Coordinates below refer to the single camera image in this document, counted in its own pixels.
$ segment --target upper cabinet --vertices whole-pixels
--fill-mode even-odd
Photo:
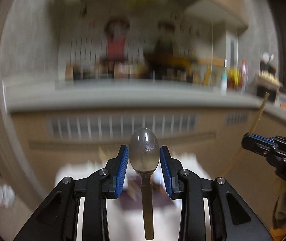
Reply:
[[[188,6],[186,14],[207,22],[225,22],[238,29],[248,27],[244,0],[199,0]]]

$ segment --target wooden stick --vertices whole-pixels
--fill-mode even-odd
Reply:
[[[262,102],[262,104],[261,104],[261,106],[259,108],[259,111],[258,111],[258,114],[256,116],[256,119],[254,120],[254,123],[253,123],[253,125],[252,125],[252,127],[251,127],[251,129],[250,129],[250,131],[248,133],[249,135],[253,134],[254,130],[258,126],[259,120],[260,120],[260,118],[262,116],[262,113],[264,111],[265,104],[268,101],[269,95],[270,95],[269,93],[267,93],[267,92],[265,93],[264,100],[263,100],[263,102]],[[232,157],[232,159],[231,159],[230,163],[228,164],[228,166],[221,173],[221,177],[225,177],[230,172],[230,170],[234,167],[234,165],[236,164],[237,160],[239,159],[239,156],[240,156],[240,154],[242,152],[242,149],[243,149],[242,146],[240,146],[240,148],[237,150],[237,152]]]

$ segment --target metal bolt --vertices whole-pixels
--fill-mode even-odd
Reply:
[[[187,175],[189,175],[190,171],[189,171],[188,169],[182,169],[182,170],[180,171],[180,173],[181,173],[183,176],[187,176]]]
[[[107,175],[107,173],[108,173],[108,170],[107,169],[104,169],[104,168],[102,168],[102,169],[100,169],[99,170],[99,175],[101,175],[101,176],[105,176],[105,175]]]
[[[225,182],[226,182],[224,178],[217,178],[216,181],[217,181],[217,183],[219,183],[221,185],[225,184]]]
[[[68,184],[68,183],[70,183],[71,181],[72,181],[72,178],[71,178],[71,177],[65,177],[65,178],[62,179],[62,182],[63,182],[64,184]]]

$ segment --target kitchen counter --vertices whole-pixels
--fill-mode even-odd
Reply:
[[[262,103],[250,94],[150,80],[3,83],[3,92],[7,113],[106,107],[259,108]],[[268,102],[265,111],[286,122],[286,109]]]

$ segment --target gray wall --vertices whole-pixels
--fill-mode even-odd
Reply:
[[[259,73],[261,54],[269,52],[274,54],[272,65],[277,68],[279,76],[279,52],[277,34],[274,20],[267,0],[245,0],[249,28],[239,32],[239,60],[243,59],[249,67],[249,81],[253,80],[255,73]]]
[[[59,0],[14,0],[1,38],[1,79],[55,75],[63,14]]]

